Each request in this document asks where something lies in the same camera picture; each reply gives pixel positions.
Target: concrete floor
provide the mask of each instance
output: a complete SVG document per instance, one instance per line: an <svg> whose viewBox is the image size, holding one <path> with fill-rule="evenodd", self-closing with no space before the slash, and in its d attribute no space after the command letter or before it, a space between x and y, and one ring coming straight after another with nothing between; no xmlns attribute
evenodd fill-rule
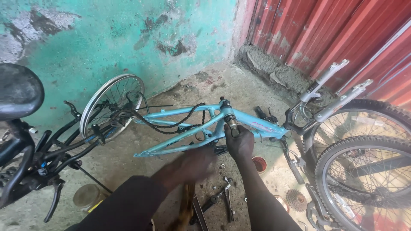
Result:
<svg viewBox="0 0 411 231"><path fill-rule="evenodd" d="M273 88L246 68L229 63L217 63L205 68L203 72L150 99L149 104L174 104L175 106L172 108L178 108L184 106L176 105L195 105L199 102L218 103L220 96L224 96L231 101L233 107L251 115L255 115L253 110L255 106L259 105L266 112L267 108L271 107L272 114L278 117L280 124L284 122L284 111L289 108L289 105L285 103L283 97L276 94ZM153 112L160 109L152 108L150 110ZM180 120L184 116L175 116L171 119ZM195 113L188 122L201 123L201 112ZM132 123L115 141L105 146L96 147L82 158L83 167L108 188L114 190L130 176L150 176L164 164L175 159L179 155L178 153L148 158L133 157L134 153L141 152L170 137L162 135L148 126ZM188 144L194 140L194 137L187 138L178 145ZM297 152L295 142L289 140L289 143L290 149ZM295 181L283 157L282 150L272 147L279 145L279 143L271 143L268 140L256 139L254 155L265 158L268 164L267 170L261 175L263 181L272 194L285 197L286 192L294 188L303 192L310 201L311 199L305 187L298 185ZM218 204L205 213L209 229L223 231L250 230L247 203L244 201L245 192L234 160L229 154L224 154L218 158L217 164L213 165L212 168L215 169L215 174L196 185L196 193L200 203L204 203L211 195L219 192L225 183L223 176L232 177L235 186L230 188L231 204L236 213L235 222L228 223L224 200L220 200ZM60 176L66 181L66 185L63 188L57 210L49 223L44 224L43 219L53 198L53 188L46 187L38 192L32 192L16 203L1 209L0 230L54 231L64 230L68 226L80 222L86 214L82 213L73 204L73 196L78 188L93 183L93 181L82 172L70 168L63 170ZM157 230L166 230L167 226L177 217L181 190L181 187L178 187L172 191L154 215L153 219ZM301 220L309 224L305 213L298 213L291 209L290 214L295 221ZM189 227L188 230L200 230L200 228L194 225Z"/></svg>

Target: black saddle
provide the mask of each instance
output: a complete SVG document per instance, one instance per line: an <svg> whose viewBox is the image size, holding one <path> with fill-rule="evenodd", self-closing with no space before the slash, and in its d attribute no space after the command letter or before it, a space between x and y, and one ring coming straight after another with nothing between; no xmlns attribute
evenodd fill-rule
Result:
<svg viewBox="0 0 411 231"><path fill-rule="evenodd" d="M43 101L43 84L34 72L17 64L0 63L0 121L29 116Z"/></svg>

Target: rim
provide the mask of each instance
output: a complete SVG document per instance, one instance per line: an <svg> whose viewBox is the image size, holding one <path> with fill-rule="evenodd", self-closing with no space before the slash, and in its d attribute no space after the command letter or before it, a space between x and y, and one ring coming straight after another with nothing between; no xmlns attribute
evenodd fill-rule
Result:
<svg viewBox="0 0 411 231"><path fill-rule="evenodd" d="M391 179L390 175L387 176L387 175L381 174L380 172L380 173L374 173L374 174L356 178L356 179L365 181L365 182L361 182L363 184L363 189L365 189L365 191L361 190L363 192L362 194L369 195L373 191L373 196L364 197L364 198L367 198L366 200L364 200L364 202L353 200L352 198L353 198L353 195L355 194L348 196L348 194L346 193L339 193L339 192L335 192L334 190L330 189L329 170L330 170L330 167L332 166L332 163L336 161L336 158L339 157L340 155L344 155L347 152L350 152L353 150L361 150L361 149L362 150L370 149L370 145L345 148L335 153L325 163L324 170L322 172L321 181L324 185L324 191L327 196L328 202L331 204L334 210L337 211L339 216L343 217L346 222L352 224L353 228L355 227L357 230L374 231L375 229L375 230L391 231L389 229L381 228L381 225L388 228L390 224L396 224L396 226L394 227L397 227L397 228L401 227L398 230L403 230L403 228L405 227L406 229L404 230L409 230L409 227L411 227L411 208L409 206L407 206L406 209L399 208L397 205L399 205L399 203L401 202L402 204L407 204L405 203L405 201L403 201L404 197L401 197L400 195L403 195L406 189L410 189L411 174L402 174L402 173L411 172L410 171L411 166L407 166L406 167L407 169L404 169L404 171L401 174L398 174L398 176L406 177L408 181L406 182L405 185L403 185L401 189L398 189L398 190L393 190L394 187L392 187L392 185L397 182L399 183L399 185L404 184L404 182L401 182L398 179L398 176ZM410 154L400 151L398 149L394 149L394 148L373 146L371 149L384 150L388 152L394 152L397 155L411 157ZM357 190L360 190L358 182L349 183L349 185L350 187L354 187Z"/></svg>
<svg viewBox="0 0 411 231"><path fill-rule="evenodd" d="M343 133L344 131L348 131L350 129L351 133L349 134L349 136L346 136L345 133L343 134L343 136L341 136L341 134L338 134L337 136L332 134L332 131L335 131L335 130L338 131L338 129L336 129L335 126L333 126L329 122L330 119L334 121L338 120L339 122L341 122L340 121L341 118L344 118L344 119L350 118L350 122L355 121L356 123L356 124L349 123L349 125L340 127L339 132L341 133ZM365 129L365 132L361 133L357 125L360 125L361 128ZM411 130L408 129L403 123L392 118L391 116L388 116L386 114L383 114L377 111L367 110L367 109L340 110L338 111L337 114L332 115L326 121L324 121L323 123L315 127L315 131L313 131L313 134L310 136L310 139L309 139L309 151L311 151L312 156L316 160L318 156L331 144L336 143L339 140L342 140L347 137L360 136L360 135L385 135L385 136L390 136L390 137L399 137L402 139L409 139L411 136Z"/></svg>
<svg viewBox="0 0 411 231"><path fill-rule="evenodd" d="M109 124L109 116L112 112L112 108L104 108L91 122L90 116L96 110L96 105L101 104L106 100L109 100L110 103L116 104L116 106L121 107L125 104L127 99L125 98L125 94L131 90L139 90L142 94L144 94L144 83L143 81L133 75L133 74L122 74L119 76L114 77L107 83L105 83L90 99L87 106L84 109L84 113L80 120L80 134L82 138L86 138L89 133L89 127L96 123L98 125L102 124ZM129 98L133 102L133 109L137 110L140 108L141 102L143 98L140 96L136 99L137 93L132 93L129 95ZM129 118L124 127L117 127L115 130L116 132L112 133L109 137L106 138L106 143L109 142L111 139L115 138L120 132L122 132L131 122L131 118Z"/></svg>

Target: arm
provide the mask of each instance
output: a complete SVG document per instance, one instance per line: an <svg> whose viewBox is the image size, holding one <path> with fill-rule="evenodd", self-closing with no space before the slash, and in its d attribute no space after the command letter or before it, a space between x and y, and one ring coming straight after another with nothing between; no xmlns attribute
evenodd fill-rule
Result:
<svg viewBox="0 0 411 231"><path fill-rule="evenodd" d="M211 147L193 149L150 178L130 177L84 218L77 231L145 230L168 193L179 184L204 179L213 160Z"/></svg>
<svg viewBox="0 0 411 231"><path fill-rule="evenodd" d="M233 138L230 128L227 125L224 128L227 148L240 170L247 195L251 230L301 230L281 203L268 191L251 160L254 135L243 126L238 126L240 135Z"/></svg>

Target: bicycle tire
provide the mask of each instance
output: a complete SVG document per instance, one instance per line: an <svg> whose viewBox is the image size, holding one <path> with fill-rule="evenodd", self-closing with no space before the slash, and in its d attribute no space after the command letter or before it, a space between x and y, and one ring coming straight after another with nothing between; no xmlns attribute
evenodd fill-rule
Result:
<svg viewBox="0 0 411 231"><path fill-rule="evenodd" d="M99 90L96 91L96 93L91 97L90 101L87 103L86 107L84 108L84 112L81 116L80 120L80 135L82 136L83 139L87 137L87 126L89 124L89 118L92 115L92 112L98 103L99 99L109 90L111 89L112 86L115 84L119 83L120 81L126 79L126 78L134 78L139 82L139 85L141 86L140 92L144 94L144 82L141 80L141 78L137 77L136 75L133 74L121 74L118 75L111 80L107 81L103 86L100 87ZM141 102L143 98L140 96L138 99L138 102L136 106L134 107L135 110L140 108ZM106 143L110 142L113 140L116 136L118 136L131 122L131 118L125 123L124 127L121 127L117 132L115 132L113 135L111 135L109 138L106 139Z"/></svg>
<svg viewBox="0 0 411 231"><path fill-rule="evenodd" d="M316 164L315 186L316 186L317 194L320 197L321 203L324 205L325 209L327 210L327 212L329 212L330 216L334 219L334 221L336 221L339 225L341 225L342 227L345 227L349 231L365 231L365 230L356 226L351 221L349 221L349 218L343 214L344 212L342 211L342 209L337 208L336 204L332 203L332 201L337 201L337 199L334 199L332 195L330 194L331 191L327 189L329 185L327 182L328 168L331 165L335 157L338 157L341 153L344 153L347 150L361 149L361 148L379 148L379 147L392 149L392 150L403 153L403 155L411 157L411 154L410 154L411 142L408 140L393 138L389 136L355 136L355 137L349 137L349 138L340 140L334 143L333 145L331 145L330 147L328 147L320 155L318 162ZM402 194L401 196L398 196L398 197L393 196L392 198L388 198L384 200L386 200L385 203L387 203L387 201L389 200L399 199L399 198L407 199L408 203L406 203L406 205L408 207L411 206L411 203L410 203L411 194L409 192L407 192L406 194Z"/></svg>
<svg viewBox="0 0 411 231"><path fill-rule="evenodd" d="M381 102L372 99L353 99L331 117L346 112L366 112L374 113L390 119L411 135L411 114L397 106L387 102ZM319 154L323 150L316 150L314 147L314 138L321 124L315 125L302 137L302 147L309 161L308 166L315 166Z"/></svg>

